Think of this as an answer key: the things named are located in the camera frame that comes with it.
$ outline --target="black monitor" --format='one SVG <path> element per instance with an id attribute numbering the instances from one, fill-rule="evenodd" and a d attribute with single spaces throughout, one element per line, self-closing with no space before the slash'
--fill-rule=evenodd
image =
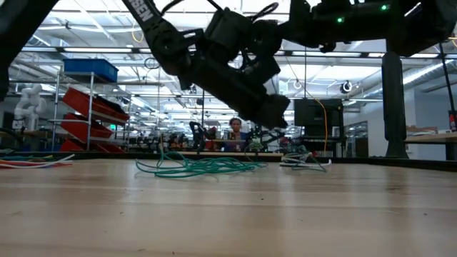
<path id="1" fill-rule="evenodd" d="M 334 126 L 342 126 L 343 102 L 341 99 L 319 100 L 326 109 L 327 130 L 331 135 Z M 304 126 L 307 136 L 325 136 L 325 121 L 322 105 L 314 99 L 293 101 L 295 126 Z"/>

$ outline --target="teal cable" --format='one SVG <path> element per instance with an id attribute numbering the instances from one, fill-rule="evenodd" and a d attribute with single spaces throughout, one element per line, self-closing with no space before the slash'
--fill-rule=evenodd
<path id="1" fill-rule="evenodd" d="M 171 156 L 178 156 L 180 161 L 171 158 Z M 169 160 L 178 163 L 179 166 L 164 167 L 164 161 Z M 201 160 L 193 161 L 178 152 L 161 152 L 161 158 L 157 161 L 156 165 L 147 165 L 139 160 L 135 161 L 136 167 L 145 173 L 152 173 L 159 178 L 190 178 L 193 176 L 200 176 L 204 174 L 222 174 L 233 172 L 253 171 L 257 168 L 265 168 L 267 163 L 261 162 L 248 162 L 244 163 L 235 158 L 221 157 L 221 158 L 203 158 Z"/>

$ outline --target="blue bin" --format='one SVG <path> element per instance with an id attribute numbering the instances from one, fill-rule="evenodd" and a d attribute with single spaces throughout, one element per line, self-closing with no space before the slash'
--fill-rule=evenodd
<path id="1" fill-rule="evenodd" d="M 90 82 L 92 72 L 97 83 L 117 82 L 118 71 L 105 59 L 64 59 L 64 72 L 80 82 Z"/>

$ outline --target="workbench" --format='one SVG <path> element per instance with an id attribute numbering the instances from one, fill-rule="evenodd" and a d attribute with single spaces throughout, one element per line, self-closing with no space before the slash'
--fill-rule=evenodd
<path id="1" fill-rule="evenodd" d="M 134 160 L 100 159 L 4 169 L 0 181 L 2 257 L 457 252 L 457 173 L 364 164 L 322 173 L 269 163 L 173 180 L 139 173 Z"/>
<path id="2" fill-rule="evenodd" d="M 445 145 L 446 160 L 457 161 L 457 132 L 409 136 L 406 138 L 405 143 Z"/>

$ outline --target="wooden tabletop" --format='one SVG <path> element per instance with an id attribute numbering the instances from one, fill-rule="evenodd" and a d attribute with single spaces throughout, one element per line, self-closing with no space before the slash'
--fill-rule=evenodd
<path id="1" fill-rule="evenodd" d="M 405 140 L 405 143 L 408 143 L 408 142 L 457 143 L 457 132 L 440 133 L 440 134 L 433 134 L 433 135 L 422 135 L 422 136 L 409 136 Z"/>
<path id="2" fill-rule="evenodd" d="M 133 160 L 0 170 L 0 256 L 454 257 L 456 195 L 457 173 L 368 165 L 180 180 Z"/>

